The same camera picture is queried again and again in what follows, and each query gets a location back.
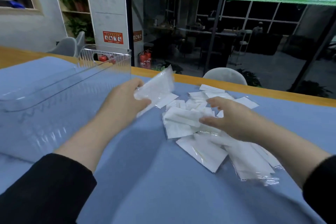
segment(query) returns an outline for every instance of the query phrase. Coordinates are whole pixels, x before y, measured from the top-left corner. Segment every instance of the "red fire extinguisher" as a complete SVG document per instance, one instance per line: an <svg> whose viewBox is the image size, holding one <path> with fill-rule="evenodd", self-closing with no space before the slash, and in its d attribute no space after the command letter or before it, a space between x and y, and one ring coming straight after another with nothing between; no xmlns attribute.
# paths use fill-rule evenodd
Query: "red fire extinguisher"
<svg viewBox="0 0 336 224"><path fill-rule="evenodd" d="M147 60L148 60L147 55L145 55L144 52L140 52L138 54L138 56L139 56L140 67L141 68L147 68L146 67L147 66Z"/></svg>
<svg viewBox="0 0 336 224"><path fill-rule="evenodd" d="M146 68L150 69L152 67L152 55L149 50L146 50L144 54L147 56Z"/></svg>

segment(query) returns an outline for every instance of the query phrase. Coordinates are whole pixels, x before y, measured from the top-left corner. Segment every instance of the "right hand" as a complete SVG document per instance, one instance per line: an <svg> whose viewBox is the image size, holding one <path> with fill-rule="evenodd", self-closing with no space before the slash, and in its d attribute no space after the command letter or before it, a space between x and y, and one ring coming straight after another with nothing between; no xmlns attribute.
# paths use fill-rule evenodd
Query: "right hand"
<svg viewBox="0 0 336 224"><path fill-rule="evenodd" d="M233 100L214 97L207 102L211 107L223 110L224 118L202 117L199 122L223 130L237 140L257 142L259 131L270 123L250 108Z"/></svg>

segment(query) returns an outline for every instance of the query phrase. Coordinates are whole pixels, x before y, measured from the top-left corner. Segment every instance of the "forearm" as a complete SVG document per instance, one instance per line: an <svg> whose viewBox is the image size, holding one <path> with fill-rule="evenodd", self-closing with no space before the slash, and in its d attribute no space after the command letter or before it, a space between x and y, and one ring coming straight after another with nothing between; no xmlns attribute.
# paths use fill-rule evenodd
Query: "forearm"
<svg viewBox="0 0 336 224"><path fill-rule="evenodd" d="M296 184L302 188L312 171L331 155L313 143L263 120L253 141L264 147L280 161Z"/></svg>
<svg viewBox="0 0 336 224"><path fill-rule="evenodd" d="M105 147L119 132L116 127L107 127L104 123L95 117L54 153L71 158L94 172Z"/></svg>

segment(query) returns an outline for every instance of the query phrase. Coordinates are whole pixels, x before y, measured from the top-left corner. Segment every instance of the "wooden table edge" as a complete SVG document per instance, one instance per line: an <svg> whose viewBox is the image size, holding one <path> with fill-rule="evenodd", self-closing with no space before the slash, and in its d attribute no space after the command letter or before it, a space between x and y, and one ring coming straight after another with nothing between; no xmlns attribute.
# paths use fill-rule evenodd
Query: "wooden table edge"
<svg viewBox="0 0 336 224"><path fill-rule="evenodd" d="M7 54L7 55L4 55L6 59L1 58L0 68L18 65L18 64L28 62L31 60L40 59L46 56L60 58L60 59L72 62L74 64L77 63L77 59L74 57L62 56L62 55L57 55L57 54L49 54L49 53L44 53L44 52L32 52L32 51L26 51L26 50L20 50L20 49L15 49L15 48L8 48L8 47L0 47L0 54L3 55L4 53ZM131 72L133 75L150 77L150 78L158 74L157 71L139 68L139 67L132 67ZM264 88L259 88L259 87L245 86L245 85L239 85L239 84L230 83L230 82L221 82L217 80L211 80L211 79L205 79L205 78L199 78L199 77L181 75L181 74L175 74L174 77L175 77L175 82L182 82L182 83L198 85L198 86L200 86L201 84L206 84L206 85L220 88L223 90L230 90L230 91L241 92L245 94L252 94L252 95L275 98L275 99L283 99L283 100L312 104L312 105L336 107L336 99L314 97L314 96L297 94L297 93L286 92L286 91L279 91L279 90L269 90L269 89L264 89Z"/></svg>

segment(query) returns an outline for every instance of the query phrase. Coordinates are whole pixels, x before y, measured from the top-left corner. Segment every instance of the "white chair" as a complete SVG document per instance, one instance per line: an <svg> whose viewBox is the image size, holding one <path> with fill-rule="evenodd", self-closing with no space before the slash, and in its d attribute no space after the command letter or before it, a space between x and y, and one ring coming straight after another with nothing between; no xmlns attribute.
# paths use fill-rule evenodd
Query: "white chair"
<svg viewBox="0 0 336 224"><path fill-rule="evenodd" d="M77 55L77 41L73 37L62 39L56 47L47 53L74 57Z"/></svg>
<svg viewBox="0 0 336 224"><path fill-rule="evenodd" d="M82 48L85 45L85 32L84 31L79 32L79 34L78 34L78 36L76 38L76 41L77 41L77 54L76 54L76 57L78 57L79 53L81 52Z"/></svg>
<svg viewBox="0 0 336 224"><path fill-rule="evenodd" d="M211 69L203 76L203 78L247 85L247 82L241 73L227 67Z"/></svg>

